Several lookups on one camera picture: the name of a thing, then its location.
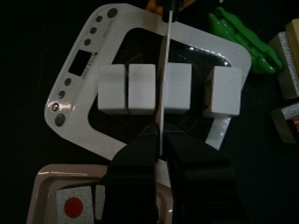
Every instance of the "red circle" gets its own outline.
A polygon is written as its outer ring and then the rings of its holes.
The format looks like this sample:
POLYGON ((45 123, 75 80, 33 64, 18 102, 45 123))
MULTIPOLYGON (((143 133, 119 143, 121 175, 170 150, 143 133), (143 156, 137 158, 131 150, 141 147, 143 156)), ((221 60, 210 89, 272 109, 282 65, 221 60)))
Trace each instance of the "red circle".
POLYGON ((78 218, 83 212, 83 203, 78 198, 70 198, 65 204, 65 213, 73 218, 78 218))

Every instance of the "white cube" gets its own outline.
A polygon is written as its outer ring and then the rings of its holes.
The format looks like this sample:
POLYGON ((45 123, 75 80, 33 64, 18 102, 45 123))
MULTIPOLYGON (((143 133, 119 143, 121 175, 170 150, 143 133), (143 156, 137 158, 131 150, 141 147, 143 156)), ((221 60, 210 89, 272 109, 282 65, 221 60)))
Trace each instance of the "white cube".
POLYGON ((91 186, 57 192, 58 223, 94 223, 91 186))
POLYGON ((111 115, 127 114, 126 66, 99 66, 98 80, 98 109, 111 115))
POLYGON ((129 66, 127 105, 133 115, 151 115, 155 112, 155 65, 129 66))
POLYGON ((242 70, 216 66, 206 81, 204 116, 229 118, 240 115, 242 70))
POLYGON ((192 107, 193 64, 169 63, 165 87, 165 113, 182 114, 192 107))

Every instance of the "green object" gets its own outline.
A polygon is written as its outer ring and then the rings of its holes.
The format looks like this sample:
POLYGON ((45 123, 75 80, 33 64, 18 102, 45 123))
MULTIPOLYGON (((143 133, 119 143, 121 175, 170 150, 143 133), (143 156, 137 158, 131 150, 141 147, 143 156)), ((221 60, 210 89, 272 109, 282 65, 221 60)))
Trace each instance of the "green object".
POLYGON ((248 48, 252 55, 252 73, 274 74, 282 69, 284 64, 274 48, 222 7, 217 8, 216 15, 210 14, 210 32, 248 48))

